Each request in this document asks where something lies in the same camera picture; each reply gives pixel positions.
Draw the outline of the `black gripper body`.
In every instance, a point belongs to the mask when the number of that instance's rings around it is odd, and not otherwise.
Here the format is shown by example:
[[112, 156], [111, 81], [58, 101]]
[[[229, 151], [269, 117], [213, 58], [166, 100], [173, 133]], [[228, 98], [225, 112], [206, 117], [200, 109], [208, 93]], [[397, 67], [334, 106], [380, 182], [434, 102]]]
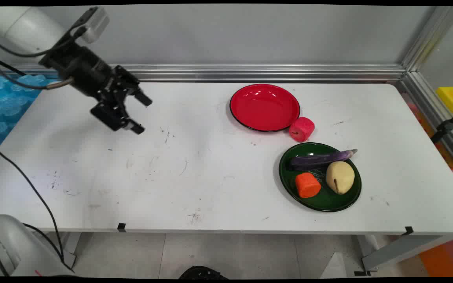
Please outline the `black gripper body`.
[[73, 79], [72, 86], [87, 97], [97, 101], [123, 101], [117, 90], [120, 75], [117, 68], [110, 66], [88, 47], [71, 43], [57, 51], [44, 55], [39, 64], [56, 70], [62, 79]]

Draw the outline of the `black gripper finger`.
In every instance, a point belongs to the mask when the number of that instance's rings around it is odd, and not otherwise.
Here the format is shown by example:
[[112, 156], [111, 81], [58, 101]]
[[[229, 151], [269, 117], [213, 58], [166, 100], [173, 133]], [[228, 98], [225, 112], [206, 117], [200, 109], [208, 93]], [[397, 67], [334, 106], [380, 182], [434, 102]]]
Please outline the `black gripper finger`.
[[137, 79], [131, 72], [122, 66], [112, 69], [112, 108], [125, 107], [127, 96], [133, 96], [144, 106], [150, 106], [153, 101], [143, 92]]
[[133, 131], [135, 134], [142, 134], [145, 128], [128, 114], [125, 106], [126, 98], [126, 93], [113, 93], [111, 99], [100, 100], [90, 110], [90, 113], [112, 131], [124, 129]]

